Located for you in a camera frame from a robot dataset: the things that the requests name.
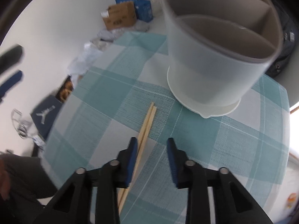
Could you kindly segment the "wooden chopstick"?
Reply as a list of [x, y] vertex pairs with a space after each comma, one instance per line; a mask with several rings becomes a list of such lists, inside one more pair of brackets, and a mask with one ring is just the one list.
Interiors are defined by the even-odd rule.
[[[140, 145], [139, 155], [137, 155], [137, 158], [136, 158], [136, 163], [135, 163], [135, 168], [134, 168], [134, 173], [133, 173], [132, 181], [135, 179], [135, 175], [136, 175], [136, 172], [138, 170], [138, 166], [140, 164], [140, 161], [141, 161], [141, 158], [142, 158], [142, 155], [143, 155], [143, 151], [145, 149], [145, 145], [147, 143], [147, 139], [148, 139], [148, 136], [149, 136], [150, 129], [152, 127], [152, 123], [154, 121], [154, 117], [155, 117], [156, 111], [157, 111], [157, 107], [154, 105], [154, 107], [152, 109], [152, 112], [151, 112], [151, 115], [149, 117], [149, 122], [147, 123], [147, 127], [145, 129], [145, 133], [144, 133], [141, 145]], [[122, 209], [124, 207], [124, 204], [125, 204], [125, 201], [127, 199], [127, 195], [128, 195], [128, 193], [130, 191], [131, 185], [132, 185], [132, 183], [130, 183], [130, 185], [128, 187], [129, 190], [126, 193], [124, 193], [124, 198], [122, 199], [120, 207], [118, 207], [119, 214], [121, 214], [121, 212], [122, 212]]]
[[[138, 134], [138, 138], [137, 138], [137, 142], [138, 142], [137, 155], [139, 155], [140, 145], [141, 145], [144, 133], [145, 133], [145, 129], [147, 127], [147, 123], [149, 122], [149, 118], [150, 118], [153, 107], [154, 107], [154, 102], [151, 102], [149, 110], [147, 112], [147, 115], [146, 115], [146, 117], [143, 121], [141, 130]], [[120, 205], [121, 205], [122, 199], [124, 198], [124, 193], [126, 193], [128, 190], [129, 190], [129, 188], [119, 190], [119, 192], [118, 192], [118, 207], [120, 207]]]

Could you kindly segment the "navy Jordan shoe box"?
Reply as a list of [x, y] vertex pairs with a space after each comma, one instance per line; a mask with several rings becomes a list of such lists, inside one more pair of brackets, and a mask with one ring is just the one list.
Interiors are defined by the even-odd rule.
[[62, 107], [62, 103], [53, 95], [44, 98], [31, 112], [30, 116], [39, 132], [46, 140], [53, 123]]

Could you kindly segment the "teal plaid tablecloth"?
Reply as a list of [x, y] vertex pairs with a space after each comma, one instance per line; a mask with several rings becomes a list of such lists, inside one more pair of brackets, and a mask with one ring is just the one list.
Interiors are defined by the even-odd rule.
[[202, 118], [182, 106], [167, 84], [167, 38], [127, 32], [85, 74], [48, 136], [42, 165], [61, 187], [79, 168], [100, 168], [137, 136], [150, 104], [149, 139], [120, 215], [122, 223], [184, 223], [187, 191], [171, 178], [166, 143], [202, 166], [228, 168], [269, 212], [287, 166], [286, 89], [263, 75], [231, 114]]

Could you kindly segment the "white plastic bag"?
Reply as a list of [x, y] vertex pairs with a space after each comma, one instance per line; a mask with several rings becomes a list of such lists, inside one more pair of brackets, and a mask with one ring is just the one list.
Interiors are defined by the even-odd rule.
[[73, 84], [77, 84], [79, 77], [84, 76], [88, 72], [114, 40], [115, 34], [104, 29], [95, 38], [84, 44], [83, 51], [72, 60], [67, 68], [67, 74], [70, 76]]

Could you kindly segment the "brown cardboard box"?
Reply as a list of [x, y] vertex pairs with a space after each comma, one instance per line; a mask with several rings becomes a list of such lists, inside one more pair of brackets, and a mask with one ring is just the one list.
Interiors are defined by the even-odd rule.
[[101, 12], [107, 30], [132, 27], [137, 22], [134, 3], [132, 1], [109, 6]]

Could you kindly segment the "white cylindrical utensil holder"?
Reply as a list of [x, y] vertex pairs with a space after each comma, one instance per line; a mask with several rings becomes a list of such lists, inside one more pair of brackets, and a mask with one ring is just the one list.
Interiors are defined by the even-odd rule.
[[271, 0], [161, 0], [175, 98], [203, 118], [233, 112], [282, 49]]

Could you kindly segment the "blue cardboard box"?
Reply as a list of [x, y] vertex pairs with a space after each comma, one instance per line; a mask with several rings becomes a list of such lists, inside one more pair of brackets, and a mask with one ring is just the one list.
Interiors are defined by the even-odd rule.
[[143, 22], [151, 22], [153, 20], [152, 5], [149, 0], [115, 0], [117, 4], [132, 1], [135, 8], [136, 17]]

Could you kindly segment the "black backpack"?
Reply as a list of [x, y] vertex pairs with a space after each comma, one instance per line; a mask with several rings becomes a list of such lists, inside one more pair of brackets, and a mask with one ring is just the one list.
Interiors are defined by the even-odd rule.
[[293, 50], [298, 42], [298, 26], [284, 11], [277, 10], [283, 31], [283, 46], [280, 55], [266, 71], [266, 75], [275, 78], [288, 65]]

